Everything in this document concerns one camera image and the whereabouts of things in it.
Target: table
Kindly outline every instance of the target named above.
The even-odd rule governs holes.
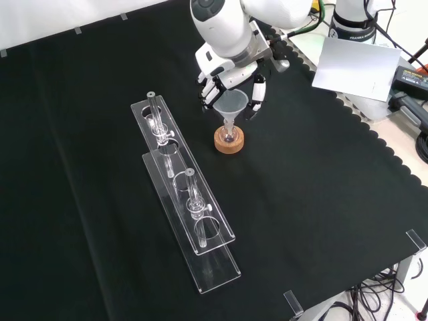
[[[264,110],[237,121],[246,146],[228,157],[211,143],[220,119],[201,113],[193,85],[202,39],[188,1],[127,16],[1,61],[7,318],[284,320],[284,292],[307,310],[415,253],[406,231],[428,239],[427,190],[333,93],[311,87],[291,52],[290,69],[268,77]],[[237,237],[242,277],[204,296],[141,161],[130,105],[150,90]]]
[[[331,6],[326,7],[326,21],[329,23],[333,10],[334,8]],[[386,24],[388,17],[383,17],[384,24]],[[304,59],[305,64],[308,64],[312,70],[315,70],[322,51],[324,38],[327,35],[328,26],[321,24],[316,30],[293,37],[288,41],[291,46],[299,49],[300,57]],[[381,45],[387,43],[386,38],[383,36],[379,36],[377,41]],[[373,100],[368,98],[357,98],[358,100],[356,101],[356,96],[347,94],[345,97],[343,94],[339,95],[347,106],[353,108],[356,114],[360,114],[360,111],[355,106],[352,106],[346,97],[358,107],[361,107],[361,104],[371,104],[373,102]],[[389,114],[387,117],[384,116],[376,120],[364,117],[364,115],[361,116],[362,121],[369,124],[370,128],[376,131],[379,137],[387,142],[387,146],[391,147],[395,154],[403,160],[403,164],[410,168],[412,174],[416,175],[423,185],[428,186],[428,166],[419,158],[415,150],[415,141],[421,131],[415,128],[401,112]]]

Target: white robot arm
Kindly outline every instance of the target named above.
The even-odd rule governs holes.
[[[201,99],[210,108],[225,90],[254,77],[253,99],[249,107],[260,109],[265,95],[264,77],[258,63],[272,59],[270,43],[261,33],[255,17],[270,25],[295,28],[308,16],[312,0],[191,0],[193,21],[206,43],[196,53],[203,86]],[[279,71],[287,61],[274,62]]]

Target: green cable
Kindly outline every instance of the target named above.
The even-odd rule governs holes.
[[[283,36],[277,37],[275,39],[272,39],[271,43],[275,43],[275,42],[281,41],[285,38],[290,38],[290,37],[293,37],[295,35],[301,35],[303,33],[311,32],[311,31],[315,30],[324,21],[324,18],[326,17],[326,8],[324,6],[323,0],[318,0],[318,3],[320,5],[320,18],[318,19],[318,22],[316,24],[311,25],[309,27],[301,28],[301,29],[296,30],[296,31],[292,31],[292,32],[288,33],[287,35],[283,35]]]
[[[309,27],[305,27],[305,28],[301,28],[301,29],[296,30],[296,31],[292,31],[288,34],[289,35],[288,37],[293,36],[293,35],[300,35],[302,33],[311,32],[311,31],[315,30],[324,21],[324,18],[326,17],[326,8],[324,6],[324,2],[322,0],[319,0],[318,3],[320,5],[320,19],[318,20],[318,23],[316,23],[315,25],[311,25]]]

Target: test tube rack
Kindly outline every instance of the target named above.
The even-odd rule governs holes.
[[[198,291],[239,276],[228,243],[235,240],[162,96],[131,106],[150,152],[142,156]]]

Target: paper sheet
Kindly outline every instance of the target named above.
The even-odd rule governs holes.
[[[386,102],[401,50],[326,38],[313,87]]]

